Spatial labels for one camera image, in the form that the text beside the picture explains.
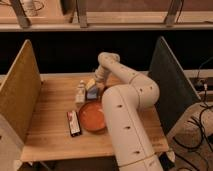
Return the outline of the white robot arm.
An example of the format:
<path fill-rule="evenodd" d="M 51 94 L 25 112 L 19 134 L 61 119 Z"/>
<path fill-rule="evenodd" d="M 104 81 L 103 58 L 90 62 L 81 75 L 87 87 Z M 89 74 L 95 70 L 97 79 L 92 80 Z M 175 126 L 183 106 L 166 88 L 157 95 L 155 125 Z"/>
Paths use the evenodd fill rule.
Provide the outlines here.
<path fill-rule="evenodd" d="M 160 90 L 148 76 L 120 63 L 116 53 L 98 55 L 96 82 L 106 83 L 110 73 L 122 81 L 102 95 L 102 108 L 119 171 L 163 171 L 138 112 L 153 107 Z"/>

